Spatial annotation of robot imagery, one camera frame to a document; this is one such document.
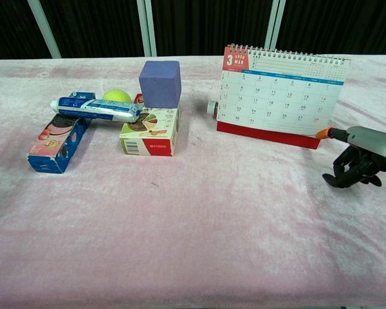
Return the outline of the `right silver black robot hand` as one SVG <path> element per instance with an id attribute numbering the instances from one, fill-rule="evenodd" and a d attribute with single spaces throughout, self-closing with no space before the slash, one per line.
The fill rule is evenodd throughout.
<path id="1" fill-rule="evenodd" d="M 377 173 L 386 172 L 386 133 L 362 126 L 346 130 L 329 127 L 316 134 L 317 139 L 333 138 L 349 147 L 333 162 L 334 174 L 323 174 L 332 187 L 348 188 L 358 182 L 381 186 Z"/>

